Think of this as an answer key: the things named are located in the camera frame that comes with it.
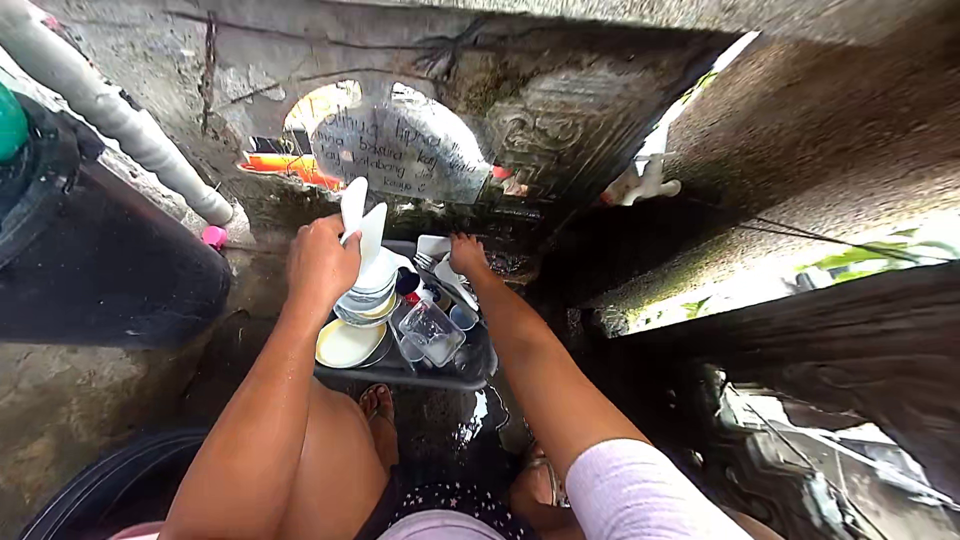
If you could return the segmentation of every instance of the person's right hand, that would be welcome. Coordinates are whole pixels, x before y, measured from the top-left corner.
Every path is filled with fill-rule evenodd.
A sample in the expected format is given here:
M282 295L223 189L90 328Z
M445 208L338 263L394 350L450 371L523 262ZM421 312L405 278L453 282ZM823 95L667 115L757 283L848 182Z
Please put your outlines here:
M360 233L354 233L341 246L338 236L343 231L340 214L300 227L287 256L288 302L332 304L356 283Z
M478 271L489 270L490 264L483 252L483 242L478 242L474 234L467 236L463 233L450 235L450 268L457 274L475 276Z

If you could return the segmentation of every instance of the pvc pipe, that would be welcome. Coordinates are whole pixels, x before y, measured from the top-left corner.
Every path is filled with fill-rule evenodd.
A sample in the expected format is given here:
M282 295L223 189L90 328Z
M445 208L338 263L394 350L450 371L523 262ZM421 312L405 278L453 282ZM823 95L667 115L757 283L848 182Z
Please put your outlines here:
M70 109L115 138L120 149L183 198L213 225L224 225L233 207L204 184L180 149L145 110L137 112L104 82L83 55L31 16L25 0L0 0L0 46L39 83L66 99Z

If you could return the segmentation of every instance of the dark container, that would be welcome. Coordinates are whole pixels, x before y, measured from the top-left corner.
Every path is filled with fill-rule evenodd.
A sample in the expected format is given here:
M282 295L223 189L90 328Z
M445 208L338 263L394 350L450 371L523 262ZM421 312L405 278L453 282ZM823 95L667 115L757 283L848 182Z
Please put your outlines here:
M17 99L31 138L0 164L0 341L177 348L208 327L226 261L101 165L86 125Z

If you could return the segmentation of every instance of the plastic tray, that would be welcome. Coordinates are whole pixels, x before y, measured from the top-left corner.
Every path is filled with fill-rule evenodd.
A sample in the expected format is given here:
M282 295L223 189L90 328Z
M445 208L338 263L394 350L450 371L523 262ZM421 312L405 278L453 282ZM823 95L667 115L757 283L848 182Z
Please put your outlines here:
M414 242L385 240L384 247L413 259L417 251ZM384 339L394 339L387 331ZM344 377L348 379L369 380L371 382L394 382L433 386L454 390L478 390L487 385L487 377L496 373L498 360L487 329L482 325L467 332L467 341L451 362L442 368L421 369L414 372L407 361L400 356L396 343L382 360L364 368L335 369L315 364L313 373L317 377Z

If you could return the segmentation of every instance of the person's left hand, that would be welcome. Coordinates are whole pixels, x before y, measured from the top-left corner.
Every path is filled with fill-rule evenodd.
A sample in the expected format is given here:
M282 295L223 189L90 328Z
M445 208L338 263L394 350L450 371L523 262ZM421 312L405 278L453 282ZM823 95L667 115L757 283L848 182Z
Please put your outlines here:
M344 231L340 214L300 227L287 256L287 302L332 304L357 281L360 273L360 232L340 245Z

